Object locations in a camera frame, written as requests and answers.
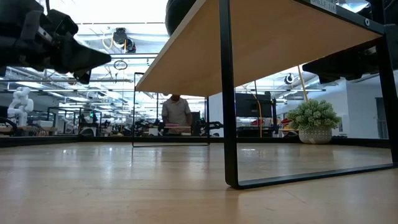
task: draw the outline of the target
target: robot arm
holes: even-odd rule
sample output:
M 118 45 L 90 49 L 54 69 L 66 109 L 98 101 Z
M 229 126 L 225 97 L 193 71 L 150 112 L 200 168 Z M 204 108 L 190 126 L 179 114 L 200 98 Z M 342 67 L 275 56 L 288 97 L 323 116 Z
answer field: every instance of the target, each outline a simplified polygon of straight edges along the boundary
M 91 69 L 111 61 L 110 55 L 73 38 L 78 26 L 70 16 L 53 9 L 44 15 L 35 0 L 0 0 L 0 29 L 0 70 L 6 66 L 52 68 L 71 72 L 88 84 Z
M 26 112 L 32 112 L 33 111 L 33 100 L 32 99 L 27 99 L 27 105 L 25 106 L 25 111 Z
M 17 91 L 14 93 L 14 97 L 17 96 L 18 98 L 24 98 L 30 93 L 29 87 L 18 87 Z

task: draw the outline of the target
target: white robot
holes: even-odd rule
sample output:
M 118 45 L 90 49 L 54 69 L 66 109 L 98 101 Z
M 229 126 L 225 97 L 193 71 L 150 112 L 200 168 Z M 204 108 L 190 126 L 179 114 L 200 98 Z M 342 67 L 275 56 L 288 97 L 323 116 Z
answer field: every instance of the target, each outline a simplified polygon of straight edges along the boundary
M 7 114 L 8 118 L 11 120 L 16 120 L 16 115 L 18 115 L 18 126 L 25 126 L 27 122 L 27 114 L 33 111 L 33 100 L 29 99 L 28 94 L 30 93 L 30 88 L 19 87 L 17 91 L 12 95 L 12 103 L 9 105 Z
M 61 117 L 61 120 L 64 121 L 67 125 L 67 127 L 69 127 L 68 129 L 70 130 L 69 132 L 71 133 L 73 130 L 75 130 L 75 132 L 77 133 L 77 125 L 73 124 L 73 121 L 68 120 L 66 117 Z

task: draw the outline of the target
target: person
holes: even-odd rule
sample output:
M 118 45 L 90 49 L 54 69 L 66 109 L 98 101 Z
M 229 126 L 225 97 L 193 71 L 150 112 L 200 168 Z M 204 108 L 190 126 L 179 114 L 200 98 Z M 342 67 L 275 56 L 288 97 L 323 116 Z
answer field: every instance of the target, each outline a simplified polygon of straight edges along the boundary
M 180 97 L 180 95 L 172 95 L 163 103 L 162 108 L 163 122 L 168 124 L 177 124 L 187 127 L 192 125 L 192 114 L 188 105 L 188 101 Z M 171 129 L 170 134 L 180 134 L 187 131 L 186 129 Z

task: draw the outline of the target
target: gray shirt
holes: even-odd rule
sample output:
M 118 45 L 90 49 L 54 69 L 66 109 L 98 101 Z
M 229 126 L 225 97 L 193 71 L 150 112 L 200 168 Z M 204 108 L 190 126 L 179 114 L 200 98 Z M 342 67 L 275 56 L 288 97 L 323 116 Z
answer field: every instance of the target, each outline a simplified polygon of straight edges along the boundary
M 182 98 L 177 102 L 168 99 L 163 103 L 162 117 L 167 117 L 170 123 L 188 126 L 187 114 L 190 113 L 188 102 Z

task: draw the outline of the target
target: red object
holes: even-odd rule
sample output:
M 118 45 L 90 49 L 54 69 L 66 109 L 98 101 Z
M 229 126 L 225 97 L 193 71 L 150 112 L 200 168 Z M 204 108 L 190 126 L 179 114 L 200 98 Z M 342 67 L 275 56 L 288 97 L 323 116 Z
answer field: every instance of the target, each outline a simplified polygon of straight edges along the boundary
M 251 122 L 250 125 L 259 125 L 259 121 L 260 121 L 260 124 L 264 124 L 263 120 L 258 119 L 258 120 L 255 120 L 255 121 Z
M 291 120 L 285 118 L 281 123 L 282 124 L 289 124 L 291 122 Z

